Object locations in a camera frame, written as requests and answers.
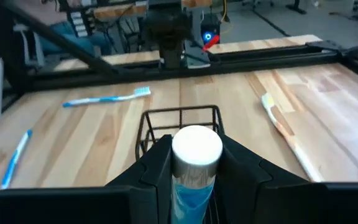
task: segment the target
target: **blue toothbrush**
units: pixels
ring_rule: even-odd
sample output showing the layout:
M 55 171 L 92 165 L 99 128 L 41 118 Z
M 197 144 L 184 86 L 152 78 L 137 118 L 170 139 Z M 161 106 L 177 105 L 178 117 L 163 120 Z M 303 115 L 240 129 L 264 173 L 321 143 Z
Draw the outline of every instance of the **blue toothbrush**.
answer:
M 16 147 L 15 153 L 12 156 L 11 161 L 9 162 L 9 165 L 7 166 L 7 170 L 5 173 L 4 178 L 2 179 L 1 189 L 7 189 L 9 185 L 11 184 L 11 180 L 17 165 L 17 162 L 20 159 L 20 156 L 25 149 L 27 142 L 30 140 L 30 137 L 32 135 L 31 129 L 26 131 L 20 140 L 19 144 Z
M 141 96 L 147 96 L 150 95 L 150 87 L 142 87 L 137 88 L 134 91 L 134 94 L 129 96 L 104 96 L 104 97 L 94 97 L 94 98 L 84 98 L 79 100 L 71 100 L 69 102 L 66 102 L 63 104 L 64 108 L 72 107 L 72 106 L 78 106 L 78 105 L 84 105 L 89 103 L 107 103 L 107 102 L 117 102 L 117 101 L 124 101 L 124 100 L 130 100 L 133 98 L 141 97 Z

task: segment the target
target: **floor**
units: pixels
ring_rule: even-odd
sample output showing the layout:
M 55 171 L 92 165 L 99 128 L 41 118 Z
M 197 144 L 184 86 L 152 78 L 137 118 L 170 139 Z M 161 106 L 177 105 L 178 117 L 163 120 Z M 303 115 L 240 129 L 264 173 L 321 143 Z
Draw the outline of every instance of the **floor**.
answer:
M 331 2 L 325 2 L 319 9 L 310 5 L 307 7 L 306 15 L 288 10 L 284 6 L 285 1 L 276 3 L 275 7 L 262 3 L 256 8 L 256 12 L 288 35 L 314 34 L 324 40 L 334 40 L 344 47 L 358 45 L 358 21 L 352 21 L 345 16 L 329 15 L 332 10 L 343 12 L 348 16 L 353 12 L 351 10 L 346 12 L 330 4 Z M 228 9 L 231 23 L 223 23 L 221 26 L 223 43 L 283 37 L 252 12 L 250 7 L 241 6 L 240 2 L 233 2 L 229 4 Z

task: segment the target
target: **blue liquid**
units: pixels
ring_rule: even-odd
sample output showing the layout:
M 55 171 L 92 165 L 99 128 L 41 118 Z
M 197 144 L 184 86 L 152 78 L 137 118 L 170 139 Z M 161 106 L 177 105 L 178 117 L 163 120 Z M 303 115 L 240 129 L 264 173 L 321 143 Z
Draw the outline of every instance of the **blue liquid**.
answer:
M 172 224 L 201 224 L 214 182 L 203 189 L 172 184 Z

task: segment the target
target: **black mount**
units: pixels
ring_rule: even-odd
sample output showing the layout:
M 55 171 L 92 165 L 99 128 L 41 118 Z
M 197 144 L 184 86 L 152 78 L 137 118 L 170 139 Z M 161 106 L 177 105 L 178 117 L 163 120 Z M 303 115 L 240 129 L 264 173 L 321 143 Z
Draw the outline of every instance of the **black mount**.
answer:
M 144 19 L 149 41 L 158 43 L 163 68 L 184 67 L 185 39 L 191 37 L 191 17 L 181 8 L 181 0 L 149 0 Z
M 220 137 L 224 151 L 206 223 L 358 223 L 358 183 L 312 184 Z M 163 136 L 105 187 L 0 190 L 0 223 L 30 223 L 34 217 L 169 223 L 171 144 L 172 136 Z

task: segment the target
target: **wooden table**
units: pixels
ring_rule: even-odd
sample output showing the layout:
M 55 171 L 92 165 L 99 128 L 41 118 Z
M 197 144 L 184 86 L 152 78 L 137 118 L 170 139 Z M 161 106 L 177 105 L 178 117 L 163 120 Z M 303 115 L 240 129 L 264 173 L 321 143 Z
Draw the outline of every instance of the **wooden table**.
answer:
M 212 0 L 182 0 L 182 6 L 203 7 L 210 6 Z M 143 14 L 147 9 L 146 1 L 139 1 L 136 5 L 123 4 L 119 6 L 105 6 L 94 10 L 97 19 L 111 19 L 118 16 L 129 16 Z
M 262 49 L 319 40 L 313 35 L 215 46 L 213 52 Z M 111 63 L 153 60 L 157 52 L 106 57 Z M 81 68 L 68 60 L 56 70 Z M 122 103 L 62 108 L 68 100 L 126 95 L 150 86 L 152 95 Z M 358 181 L 358 76 L 340 64 L 241 72 L 210 77 L 43 91 L 23 96 L 0 118 L 0 183 L 23 133 L 34 131 L 12 187 L 104 185 L 135 161 L 140 115 L 147 109 L 215 104 L 226 134 L 260 156 L 305 177 L 260 103 L 269 91 L 301 146 L 329 181 Z M 177 123 L 176 114 L 151 117 Z M 203 121 L 202 114 L 186 119 Z

